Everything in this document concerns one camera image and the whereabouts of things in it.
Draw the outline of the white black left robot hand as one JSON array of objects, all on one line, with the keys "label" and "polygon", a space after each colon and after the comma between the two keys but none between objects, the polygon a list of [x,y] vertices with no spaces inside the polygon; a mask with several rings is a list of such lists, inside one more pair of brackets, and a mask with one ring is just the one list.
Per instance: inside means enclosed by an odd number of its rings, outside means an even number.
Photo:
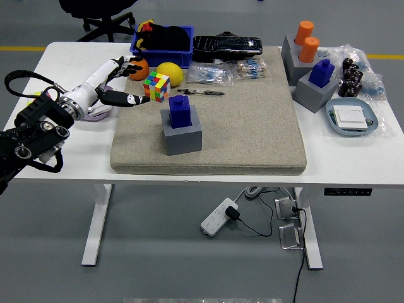
[{"label": "white black left robot hand", "polygon": [[150,97],[137,96],[116,90],[107,90],[106,84],[114,78],[127,77],[143,68],[137,65],[141,61],[139,56],[121,56],[106,61],[93,72],[87,80],[70,92],[63,93],[58,103],[73,119],[80,120],[88,112],[91,105],[101,101],[104,105],[118,107],[133,107],[150,101]]}]

